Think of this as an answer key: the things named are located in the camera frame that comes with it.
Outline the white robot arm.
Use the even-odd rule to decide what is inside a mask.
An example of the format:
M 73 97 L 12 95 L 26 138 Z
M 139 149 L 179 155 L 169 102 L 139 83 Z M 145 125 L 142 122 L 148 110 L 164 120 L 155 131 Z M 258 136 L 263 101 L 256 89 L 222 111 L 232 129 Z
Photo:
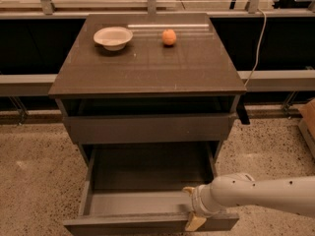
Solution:
M 210 184 L 184 187 L 192 210 L 185 230 L 193 232 L 228 207 L 258 206 L 315 216 L 315 177 L 256 181 L 248 173 L 216 177 Z

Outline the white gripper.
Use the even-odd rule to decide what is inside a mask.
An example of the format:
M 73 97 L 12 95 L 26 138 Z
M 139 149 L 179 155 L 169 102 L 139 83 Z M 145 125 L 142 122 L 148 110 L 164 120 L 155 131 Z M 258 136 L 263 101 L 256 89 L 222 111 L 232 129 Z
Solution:
M 206 217 L 212 217 L 225 210 L 225 207 L 220 205 L 213 197 L 210 184 L 184 187 L 182 191 L 190 195 L 192 210 L 194 211 L 189 213 L 188 221 L 185 225 L 185 230 L 188 232 L 194 232 L 199 229 L 207 221 Z

